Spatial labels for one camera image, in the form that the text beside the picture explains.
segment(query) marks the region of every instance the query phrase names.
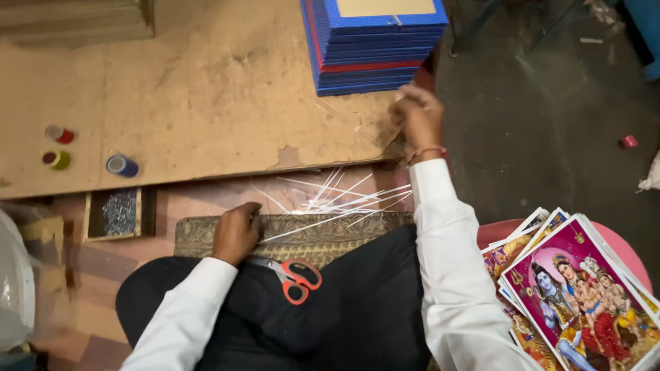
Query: pink poster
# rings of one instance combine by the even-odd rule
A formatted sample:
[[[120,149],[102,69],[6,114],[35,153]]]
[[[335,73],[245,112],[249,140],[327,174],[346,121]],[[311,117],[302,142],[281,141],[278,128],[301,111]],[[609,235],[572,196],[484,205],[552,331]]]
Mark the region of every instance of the pink poster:
[[[631,370],[660,332],[617,271],[573,217],[503,276],[565,367]]]

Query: red thread bracelet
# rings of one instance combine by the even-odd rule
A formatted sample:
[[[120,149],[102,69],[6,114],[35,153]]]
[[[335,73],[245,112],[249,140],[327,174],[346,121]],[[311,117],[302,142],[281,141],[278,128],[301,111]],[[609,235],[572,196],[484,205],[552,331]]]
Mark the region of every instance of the red thread bracelet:
[[[410,165],[411,165],[411,162],[412,162],[417,156],[419,156],[420,154],[422,154],[422,153],[424,153],[424,152],[426,152],[426,151],[438,151],[438,152],[440,152],[440,156],[441,156],[441,157],[444,157],[444,156],[445,156],[445,153],[447,153],[447,149],[446,149],[445,147],[443,147],[443,146],[433,146],[433,147],[422,148],[422,149],[417,150],[417,151],[414,152],[413,154],[411,154],[411,155],[408,157],[408,160],[406,161],[406,164],[407,164],[408,166],[410,166]]]

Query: hand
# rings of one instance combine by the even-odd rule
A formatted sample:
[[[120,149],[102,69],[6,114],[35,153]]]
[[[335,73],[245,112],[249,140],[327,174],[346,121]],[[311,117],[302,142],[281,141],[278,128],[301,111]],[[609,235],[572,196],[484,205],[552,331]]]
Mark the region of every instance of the hand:
[[[237,266],[259,241],[259,226],[253,217],[261,204],[248,202],[222,214],[215,225],[211,257]]]
[[[390,105],[389,111],[394,122],[401,126],[411,153],[442,145],[444,107],[431,92],[417,86],[403,85],[397,91],[397,101]],[[427,151],[416,160],[430,159],[429,156],[439,158],[440,154]]]

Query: pink stool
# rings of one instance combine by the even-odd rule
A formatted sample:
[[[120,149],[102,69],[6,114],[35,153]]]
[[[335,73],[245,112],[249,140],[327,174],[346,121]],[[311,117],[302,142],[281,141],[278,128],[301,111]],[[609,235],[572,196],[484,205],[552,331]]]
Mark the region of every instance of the pink stool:
[[[507,238],[523,221],[524,219],[512,219],[479,226],[477,245],[483,250],[488,247],[488,244]],[[640,280],[642,285],[652,293],[653,288],[651,287],[649,274],[646,271],[646,268],[644,268],[644,264],[642,264],[640,257],[637,256],[630,245],[621,238],[621,236],[606,226],[596,222],[594,222],[593,225],[598,232],[603,235],[603,238],[607,241],[614,252],[616,252],[621,260],[628,266],[632,274],[634,274],[635,277]]]

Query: beige cardboard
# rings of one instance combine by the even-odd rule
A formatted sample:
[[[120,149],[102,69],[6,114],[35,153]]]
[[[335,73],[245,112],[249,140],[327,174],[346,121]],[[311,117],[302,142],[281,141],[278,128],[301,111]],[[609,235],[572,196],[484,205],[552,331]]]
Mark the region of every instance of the beige cardboard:
[[[435,13],[432,0],[337,0],[342,17]]]
[[[393,92],[316,96],[298,0],[155,6],[152,40],[0,44],[0,199],[365,162],[397,136]],[[47,139],[52,124],[76,139]],[[51,149],[66,170],[41,164]],[[134,178],[105,170],[116,152]]]

